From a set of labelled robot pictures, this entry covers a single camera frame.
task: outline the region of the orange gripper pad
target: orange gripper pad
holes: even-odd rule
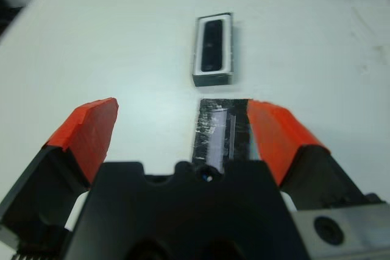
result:
[[[249,100],[247,115],[261,159],[267,163],[278,185],[287,174],[299,147],[323,146],[285,108],[268,102]]]
[[[118,114],[114,98],[76,108],[45,145],[70,149],[84,176],[92,183],[110,145]]]

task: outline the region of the table surface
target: table surface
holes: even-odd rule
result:
[[[235,82],[196,88],[196,18],[221,12],[234,13]],[[209,97],[289,108],[389,201],[389,20],[389,0],[33,0],[0,43],[0,199],[74,108],[106,97],[119,103],[107,161],[169,174]]]

